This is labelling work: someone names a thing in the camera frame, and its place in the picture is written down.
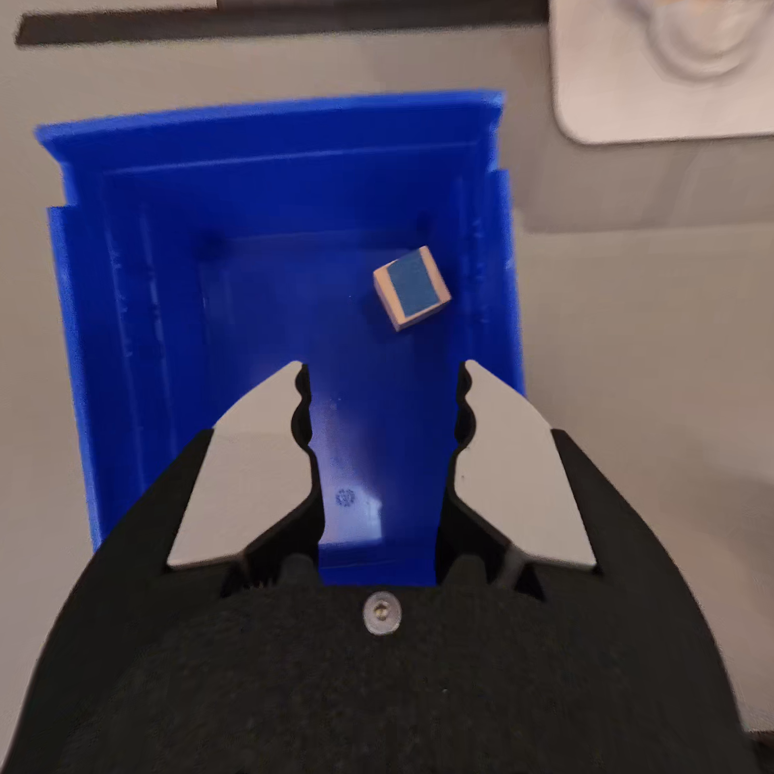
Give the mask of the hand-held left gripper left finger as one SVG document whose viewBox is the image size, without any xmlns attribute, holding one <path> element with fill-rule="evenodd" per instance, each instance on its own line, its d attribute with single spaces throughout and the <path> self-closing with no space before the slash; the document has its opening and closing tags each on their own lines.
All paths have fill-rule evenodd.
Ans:
<svg viewBox="0 0 774 774">
<path fill-rule="evenodd" d="M 324 498 L 310 418 L 309 369 L 292 361 L 215 423 L 167 563 L 237 564 L 275 584 L 292 564 L 318 573 Z"/>
</svg>

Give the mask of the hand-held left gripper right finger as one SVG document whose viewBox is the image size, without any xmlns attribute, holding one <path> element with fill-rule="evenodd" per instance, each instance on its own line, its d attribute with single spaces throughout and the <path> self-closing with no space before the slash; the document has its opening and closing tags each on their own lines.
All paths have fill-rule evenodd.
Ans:
<svg viewBox="0 0 774 774">
<path fill-rule="evenodd" d="M 592 572 L 595 552 L 549 422 L 475 360 L 460 365 L 457 404 L 440 582 L 463 556 L 474 557 L 495 587 L 516 587 L 535 564 Z"/>
</svg>

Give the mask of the blue plastic bin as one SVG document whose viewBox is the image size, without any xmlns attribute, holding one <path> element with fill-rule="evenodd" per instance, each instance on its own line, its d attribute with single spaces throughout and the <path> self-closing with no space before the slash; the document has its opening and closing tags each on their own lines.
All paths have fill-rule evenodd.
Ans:
<svg viewBox="0 0 774 774">
<path fill-rule="evenodd" d="M 430 585 L 460 364 L 525 392 L 503 92 L 41 125 L 98 549 L 198 431 L 308 366 L 330 584 Z M 452 299 L 401 332 L 373 272 L 428 246 Z"/>
</svg>

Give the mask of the wooden cube with blue stripe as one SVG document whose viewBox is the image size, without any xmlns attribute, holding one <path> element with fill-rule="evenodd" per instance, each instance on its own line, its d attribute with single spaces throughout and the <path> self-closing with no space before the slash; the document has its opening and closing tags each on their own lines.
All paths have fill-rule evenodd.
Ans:
<svg viewBox="0 0 774 774">
<path fill-rule="evenodd" d="M 452 296 L 428 246 L 422 246 L 373 272 L 375 292 L 395 331 L 435 315 Z"/>
</svg>

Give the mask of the grey desk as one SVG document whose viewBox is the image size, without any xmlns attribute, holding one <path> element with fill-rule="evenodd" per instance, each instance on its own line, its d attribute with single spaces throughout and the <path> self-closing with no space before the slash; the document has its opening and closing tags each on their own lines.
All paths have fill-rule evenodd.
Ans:
<svg viewBox="0 0 774 774">
<path fill-rule="evenodd" d="M 772 729 L 772 140 L 587 147 L 556 124 L 544 27 L 20 50 L 2 2 L 2 758 L 92 555 L 39 124 L 188 105 L 507 92 L 527 392 L 651 526 Z"/>
</svg>

